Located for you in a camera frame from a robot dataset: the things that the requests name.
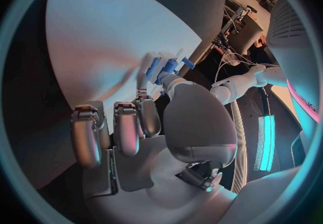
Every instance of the vent grille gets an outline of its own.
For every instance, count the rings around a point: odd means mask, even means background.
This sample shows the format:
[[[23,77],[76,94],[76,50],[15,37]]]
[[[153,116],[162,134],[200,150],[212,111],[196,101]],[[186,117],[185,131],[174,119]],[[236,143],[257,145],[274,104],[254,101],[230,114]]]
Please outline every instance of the vent grille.
[[[272,37],[279,39],[299,37],[306,34],[299,17],[289,4],[285,4],[279,8],[275,14],[276,16],[273,20],[272,27]]]

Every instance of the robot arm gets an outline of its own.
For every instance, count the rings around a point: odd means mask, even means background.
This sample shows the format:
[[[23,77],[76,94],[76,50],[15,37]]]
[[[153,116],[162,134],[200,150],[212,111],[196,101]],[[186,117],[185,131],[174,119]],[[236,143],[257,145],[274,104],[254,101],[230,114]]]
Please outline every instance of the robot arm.
[[[214,83],[210,92],[222,104],[227,104],[243,96],[249,88],[264,87],[268,83],[287,87],[285,74],[280,67],[254,66],[245,74],[231,76]]]

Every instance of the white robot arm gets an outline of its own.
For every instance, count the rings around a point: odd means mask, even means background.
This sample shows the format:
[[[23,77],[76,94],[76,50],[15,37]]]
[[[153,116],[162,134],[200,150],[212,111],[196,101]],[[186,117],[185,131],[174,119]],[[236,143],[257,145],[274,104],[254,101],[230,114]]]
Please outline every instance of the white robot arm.
[[[280,67],[266,68],[264,65],[253,66],[245,74],[231,76],[215,82],[210,92],[222,104],[227,104],[243,96],[249,88],[264,87],[268,83],[287,87],[285,74]]]

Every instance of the white curved panel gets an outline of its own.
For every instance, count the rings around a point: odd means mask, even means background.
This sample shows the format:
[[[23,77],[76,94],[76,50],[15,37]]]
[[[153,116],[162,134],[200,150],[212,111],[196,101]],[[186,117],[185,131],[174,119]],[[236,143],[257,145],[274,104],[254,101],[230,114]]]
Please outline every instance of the white curved panel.
[[[146,53],[176,55],[184,48],[189,57],[201,42],[155,0],[48,0],[46,38],[68,104],[103,101],[110,130],[114,102],[135,98],[136,75]],[[156,97],[159,87],[148,89]]]

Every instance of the pink led light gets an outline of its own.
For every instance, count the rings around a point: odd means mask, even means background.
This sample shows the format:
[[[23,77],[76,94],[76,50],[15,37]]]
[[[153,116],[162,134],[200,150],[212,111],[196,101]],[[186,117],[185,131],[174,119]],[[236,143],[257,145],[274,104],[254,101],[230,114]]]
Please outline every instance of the pink led light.
[[[289,81],[287,80],[287,86],[288,89],[290,91],[290,93],[292,94],[293,98],[296,100],[296,102],[307,112],[307,114],[312,117],[316,122],[320,122],[320,116],[319,113],[314,111],[311,107],[309,107],[305,101],[303,101],[299,95],[295,92],[295,90],[292,88],[291,84],[289,83]]]

